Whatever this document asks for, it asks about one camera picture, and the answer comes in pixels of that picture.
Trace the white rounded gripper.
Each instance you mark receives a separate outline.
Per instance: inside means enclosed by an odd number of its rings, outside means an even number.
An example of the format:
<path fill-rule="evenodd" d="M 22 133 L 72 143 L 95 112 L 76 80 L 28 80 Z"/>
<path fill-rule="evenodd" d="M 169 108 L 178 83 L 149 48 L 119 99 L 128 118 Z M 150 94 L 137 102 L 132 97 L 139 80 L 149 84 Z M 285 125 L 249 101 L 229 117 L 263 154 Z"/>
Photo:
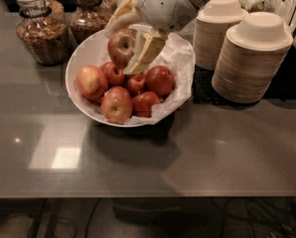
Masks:
<path fill-rule="evenodd" d="M 179 32 L 197 17 L 198 11 L 196 0 L 122 0 L 105 27 L 105 35 L 110 38 L 118 30 L 142 22 L 143 18 L 158 30 Z M 124 73 L 143 72 L 164 49 L 167 39 L 155 30 L 138 31 L 134 55 Z"/>

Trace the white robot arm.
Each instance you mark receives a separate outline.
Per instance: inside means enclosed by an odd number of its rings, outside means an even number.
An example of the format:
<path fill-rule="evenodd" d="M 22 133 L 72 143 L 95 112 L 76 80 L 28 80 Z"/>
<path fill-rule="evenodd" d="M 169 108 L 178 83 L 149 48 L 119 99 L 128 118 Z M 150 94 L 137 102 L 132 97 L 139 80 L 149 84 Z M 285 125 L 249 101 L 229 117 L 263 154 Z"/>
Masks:
<path fill-rule="evenodd" d="M 172 32 L 183 30 L 210 0 L 122 0 L 105 35 L 112 62 L 127 74 L 144 71 Z"/>

